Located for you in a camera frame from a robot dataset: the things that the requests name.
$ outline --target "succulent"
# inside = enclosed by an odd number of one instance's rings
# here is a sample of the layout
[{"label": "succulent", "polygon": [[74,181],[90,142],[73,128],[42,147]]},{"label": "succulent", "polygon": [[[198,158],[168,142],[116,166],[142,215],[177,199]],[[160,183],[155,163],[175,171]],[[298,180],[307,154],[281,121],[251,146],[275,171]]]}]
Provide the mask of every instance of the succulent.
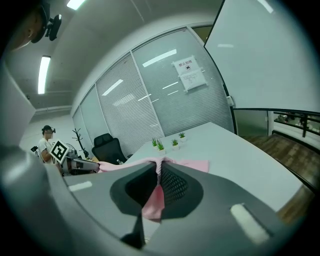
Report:
[{"label": "succulent", "polygon": [[152,146],[156,147],[157,146],[157,141],[155,138],[152,138]]},{"label": "succulent", "polygon": [[172,140],[172,146],[177,146],[178,145],[178,141],[176,139]]},{"label": "succulent", "polygon": [[161,140],[157,139],[157,140],[156,140],[156,143],[157,143],[158,149],[159,149],[160,151],[165,149],[165,147],[164,147],[164,145],[162,144]]}]

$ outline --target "fluorescent light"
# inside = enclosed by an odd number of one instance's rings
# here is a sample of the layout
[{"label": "fluorescent light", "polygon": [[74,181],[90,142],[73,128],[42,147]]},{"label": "fluorescent light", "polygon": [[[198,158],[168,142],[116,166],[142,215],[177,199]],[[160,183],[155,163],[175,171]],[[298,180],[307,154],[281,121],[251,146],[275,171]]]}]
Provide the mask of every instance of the fluorescent light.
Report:
[{"label": "fluorescent light", "polygon": [[48,72],[50,59],[51,59],[51,57],[49,57],[49,56],[43,56],[41,58],[39,79],[38,79],[38,94],[45,93],[46,78],[47,78],[47,72]]},{"label": "fluorescent light", "polygon": [[119,105],[123,105],[133,99],[135,99],[136,97],[132,94],[128,94],[127,96],[123,97],[122,99],[116,101],[115,103],[113,103],[114,106],[119,106]]},{"label": "fluorescent light", "polygon": [[274,9],[270,6],[270,4],[268,4],[268,2],[266,0],[257,0],[260,4],[263,5],[264,8],[266,8],[266,10],[272,14],[274,12]]},{"label": "fluorescent light", "polygon": [[66,6],[71,8],[71,9],[78,9],[80,7],[80,5],[82,5],[82,3],[84,2],[85,0],[70,0]]},{"label": "fluorescent light", "polygon": [[174,91],[174,92],[171,92],[171,93],[169,93],[168,95],[174,94],[174,93],[176,93],[176,92],[179,92],[179,90],[176,90],[176,91]]},{"label": "fluorescent light", "polygon": [[163,89],[166,89],[166,88],[168,88],[168,87],[170,87],[170,86],[174,86],[174,85],[176,85],[177,83],[178,83],[178,82],[174,82],[174,83],[172,83],[172,84],[169,84],[168,86],[163,87],[162,90],[163,90]]},{"label": "fluorescent light", "polygon": [[176,53],[177,53],[177,49],[168,51],[168,52],[166,52],[166,53],[164,53],[164,54],[161,54],[161,55],[159,55],[159,56],[157,56],[157,57],[155,57],[155,58],[153,58],[153,59],[148,60],[147,62],[143,63],[142,65],[143,65],[144,67],[147,67],[147,66],[149,66],[149,65],[151,65],[151,64],[153,64],[153,63],[155,63],[155,62],[157,62],[157,61],[160,61],[160,60],[162,60],[162,59],[164,59],[164,58],[166,58],[166,57],[169,57],[169,56],[171,56],[171,55],[174,55],[174,54],[176,54]]},{"label": "fluorescent light", "polygon": [[145,99],[146,97],[148,97],[148,95],[146,95],[146,96],[144,96],[144,97],[142,97],[142,98],[140,98],[140,99],[138,99],[138,102],[139,101],[142,101],[143,99]]},{"label": "fluorescent light", "polygon": [[120,85],[123,82],[123,80],[119,79],[116,81],[111,87],[102,94],[102,96],[106,96],[108,93],[110,93],[114,88],[116,88],[118,85]]},{"label": "fluorescent light", "polygon": [[225,48],[233,48],[233,44],[228,44],[228,43],[219,43],[218,47],[225,47]]}]

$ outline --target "small potted plant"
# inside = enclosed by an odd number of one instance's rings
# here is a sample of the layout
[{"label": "small potted plant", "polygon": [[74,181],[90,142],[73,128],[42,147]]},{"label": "small potted plant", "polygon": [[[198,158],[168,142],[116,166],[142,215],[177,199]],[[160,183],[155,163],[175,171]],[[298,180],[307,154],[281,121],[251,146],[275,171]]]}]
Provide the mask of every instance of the small potted plant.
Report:
[{"label": "small potted plant", "polygon": [[179,133],[180,141],[185,142],[187,140],[186,135],[184,132]]},{"label": "small potted plant", "polygon": [[161,140],[157,139],[157,140],[156,140],[156,144],[157,144],[157,147],[158,147],[159,155],[160,155],[160,156],[165,155],[165,154],[166,154],[166,150],[165,150],[165,147],[164,147],[164,145],[162,144]]},{"label": "small potted plant", "polygon": [[152,147],[153,147],[153,149],[154,150],[158,150],[158,147],[157,147],[157,141],[156,141],[156,139],[155,138],[152,138]]},{"label": "small potted plant", "polygon": [[172,149],[174,151],[177,151],[179,149],[179,144],[178,144],[178,141],[176,139],[172,140]]}]

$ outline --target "white t-shirt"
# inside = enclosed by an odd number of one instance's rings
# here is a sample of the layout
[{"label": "white t-shirt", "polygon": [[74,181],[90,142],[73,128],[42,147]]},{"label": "white t-shirt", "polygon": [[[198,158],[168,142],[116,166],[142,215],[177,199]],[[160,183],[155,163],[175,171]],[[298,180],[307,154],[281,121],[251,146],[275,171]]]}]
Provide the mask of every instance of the white t-shirt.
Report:
[{"label": "white t-shirt", "polygon": [[[39,156],[40,159],[44,160],[42,158],[41,152],[44,151],[45,149],[48,151],[48,153],[50,152],[52,145],[45,139],[45,138],[41,138],[39,140],[39,144],[38,144],[38,148],[39,148]],[[53,164],[53,158],[51,158],[49,161],[44,161],[46,164]]]}]

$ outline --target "white ceiling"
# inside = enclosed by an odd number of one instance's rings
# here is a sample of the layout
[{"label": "white ceiling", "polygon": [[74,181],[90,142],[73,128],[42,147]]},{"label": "white ceiling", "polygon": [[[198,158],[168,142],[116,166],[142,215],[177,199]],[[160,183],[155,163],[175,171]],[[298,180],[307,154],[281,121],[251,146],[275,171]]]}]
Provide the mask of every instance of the white ceiling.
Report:
[{"label": "white ceiling", "polygon": [[[78,10],[69,0],[48,1],[51,17],[62,15],[55,41],[40,42],[7,56],[6,63],[36,109],[71,105],[96,63],[121,39],[154,20],[186,12],[216,10],[222,0],[86,0]],[[38,95],[41,57],[51,56],[45,94]]]}]

